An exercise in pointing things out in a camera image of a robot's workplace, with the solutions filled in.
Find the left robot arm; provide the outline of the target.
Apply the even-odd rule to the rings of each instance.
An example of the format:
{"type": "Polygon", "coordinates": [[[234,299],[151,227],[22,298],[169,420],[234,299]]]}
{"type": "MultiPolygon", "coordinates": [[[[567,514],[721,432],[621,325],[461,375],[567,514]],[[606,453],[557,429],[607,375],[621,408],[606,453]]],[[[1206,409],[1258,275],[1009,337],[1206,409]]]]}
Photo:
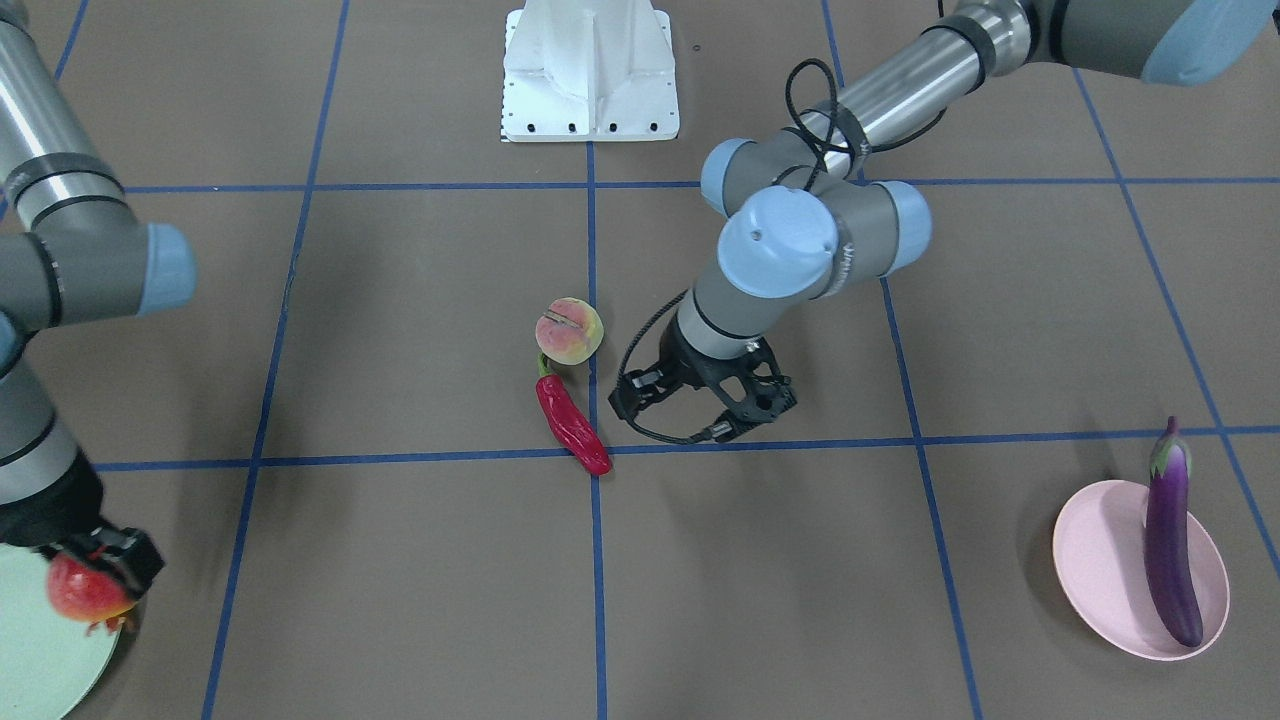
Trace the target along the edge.
{"type": "Polygon", "coordinates": [[[767,332],[799,304],[884,278],[932,237],[923,195],[901,181],[856,184],[874,155],[929,131],[961,97],[1036,63],[1148,85],[1217,78],[1274,23],[1274,1],[959,1],[906,47],[826,100],[787,102],[765,141],[731,138],[701,168],[700,191],[724,218],[716,255],[669,301],[657,360],[622,364],[609,396],[634,429],[676,392],[709,389],[721,415],[690,437],[726,442],[796,404],[767,332]]]}

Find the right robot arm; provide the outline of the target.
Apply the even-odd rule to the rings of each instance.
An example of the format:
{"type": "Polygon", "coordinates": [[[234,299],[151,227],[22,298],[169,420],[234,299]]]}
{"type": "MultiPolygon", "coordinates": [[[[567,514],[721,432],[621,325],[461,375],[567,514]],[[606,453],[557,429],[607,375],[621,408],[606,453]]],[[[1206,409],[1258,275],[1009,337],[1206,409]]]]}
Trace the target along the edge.
{"type": "Polygon", "coordinates": [[[3,4],[3,197],[23,229],[1,242],[3,543],[61,551],[145,597],[164,561],[151,538],[102,515],[86,452],[26,361],[44,331],[179,307],[197,266],[175,227],[141,222],[29,33],[3,4]]]}

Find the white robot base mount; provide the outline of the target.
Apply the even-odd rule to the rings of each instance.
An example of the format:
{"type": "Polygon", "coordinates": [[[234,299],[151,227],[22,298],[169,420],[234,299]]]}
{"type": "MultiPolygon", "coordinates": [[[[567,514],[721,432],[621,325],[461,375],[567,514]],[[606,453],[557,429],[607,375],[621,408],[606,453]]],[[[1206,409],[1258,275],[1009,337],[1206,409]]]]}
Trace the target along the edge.
{"type": "Polygon", "coordinates": [[[504,31],[502,141],[678,137],[672,22],[652,3],[526,1],[504,31]]]}

